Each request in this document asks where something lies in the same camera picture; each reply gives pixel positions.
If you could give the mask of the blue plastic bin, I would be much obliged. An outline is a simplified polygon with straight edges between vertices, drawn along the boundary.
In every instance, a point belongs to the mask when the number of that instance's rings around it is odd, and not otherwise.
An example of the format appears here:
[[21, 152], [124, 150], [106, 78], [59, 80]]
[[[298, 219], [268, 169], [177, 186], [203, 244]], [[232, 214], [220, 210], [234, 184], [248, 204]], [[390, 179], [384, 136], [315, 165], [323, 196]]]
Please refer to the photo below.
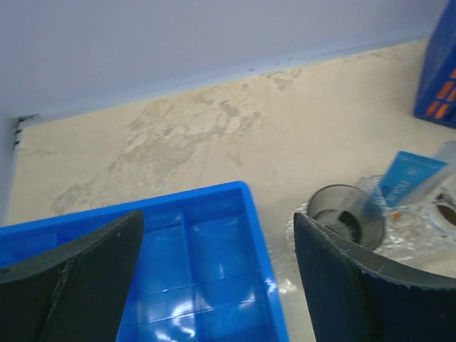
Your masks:
[[140, 210], [144, 236], [119, 341], [287, 341], [248, 186], [229, 182], [1, 229], [9, 266]]

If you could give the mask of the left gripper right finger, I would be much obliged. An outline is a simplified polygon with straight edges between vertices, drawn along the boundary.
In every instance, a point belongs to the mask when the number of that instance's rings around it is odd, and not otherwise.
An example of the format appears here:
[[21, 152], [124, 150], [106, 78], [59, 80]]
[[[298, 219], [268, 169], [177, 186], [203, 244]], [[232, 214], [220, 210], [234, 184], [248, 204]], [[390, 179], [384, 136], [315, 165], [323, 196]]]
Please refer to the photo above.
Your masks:
[[454, 341], [455, 279], [397, 263], [301, 213], [294, 241], [317, 341]]

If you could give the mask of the clear textured acrylic tray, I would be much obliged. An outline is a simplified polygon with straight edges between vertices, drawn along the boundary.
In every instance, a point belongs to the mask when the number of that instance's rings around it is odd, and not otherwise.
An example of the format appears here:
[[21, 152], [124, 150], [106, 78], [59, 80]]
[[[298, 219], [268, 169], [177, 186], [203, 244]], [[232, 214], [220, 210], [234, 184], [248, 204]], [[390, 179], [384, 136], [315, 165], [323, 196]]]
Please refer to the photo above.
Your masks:
[[290, 255], [293, 257], [296, 256], [296, 247], [294, 239], [294, 215], [296, 213], [307, 214], [308, 202], [300, 204], [291, 214], [289, 220], [285, 225], [284, 236], [286, 240], [286, 245], [288, 247]]

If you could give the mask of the dark smoked plastic cup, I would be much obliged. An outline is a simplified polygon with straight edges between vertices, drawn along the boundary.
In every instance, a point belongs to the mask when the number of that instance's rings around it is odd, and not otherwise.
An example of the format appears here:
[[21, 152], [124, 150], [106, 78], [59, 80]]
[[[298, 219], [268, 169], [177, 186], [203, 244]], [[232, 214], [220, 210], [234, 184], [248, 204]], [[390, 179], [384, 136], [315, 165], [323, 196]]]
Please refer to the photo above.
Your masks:
[[315, 192], [307, 216], [366, 249], [377, 249], [385, 235], [385, 218], [373, 196], [351, 185], [329, 185]]

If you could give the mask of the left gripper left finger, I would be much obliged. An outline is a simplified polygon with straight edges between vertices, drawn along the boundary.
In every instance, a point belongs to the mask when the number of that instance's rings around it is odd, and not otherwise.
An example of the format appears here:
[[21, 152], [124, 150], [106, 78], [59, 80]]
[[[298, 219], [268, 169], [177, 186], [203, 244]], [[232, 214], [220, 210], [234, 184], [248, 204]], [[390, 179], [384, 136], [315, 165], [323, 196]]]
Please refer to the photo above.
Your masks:
[[1, 268], [1, 340], [114, 341], [142, 240], [133, 211]]

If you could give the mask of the blue shopping basket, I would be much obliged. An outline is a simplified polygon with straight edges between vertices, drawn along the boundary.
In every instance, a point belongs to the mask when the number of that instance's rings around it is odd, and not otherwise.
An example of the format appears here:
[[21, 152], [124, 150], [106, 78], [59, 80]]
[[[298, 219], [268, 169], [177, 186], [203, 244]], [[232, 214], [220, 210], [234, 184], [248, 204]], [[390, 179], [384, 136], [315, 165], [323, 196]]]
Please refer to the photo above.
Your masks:
[[413, 115], [455, 127], [455, 2], [449, 1], [425, 52]]

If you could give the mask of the white toothpaste tube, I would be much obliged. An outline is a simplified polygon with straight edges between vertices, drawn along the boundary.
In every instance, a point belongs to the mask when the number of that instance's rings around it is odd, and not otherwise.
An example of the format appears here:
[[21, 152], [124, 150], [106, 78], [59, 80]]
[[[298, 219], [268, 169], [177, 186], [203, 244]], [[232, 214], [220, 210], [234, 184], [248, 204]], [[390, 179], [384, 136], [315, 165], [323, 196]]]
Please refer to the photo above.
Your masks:
[[431, 160], [434, 168], [430, 175], [415, 186], [411, 193], [399, 202], [399, 206], [422, 202], [455, 174], [455, 141], [441, 144]]

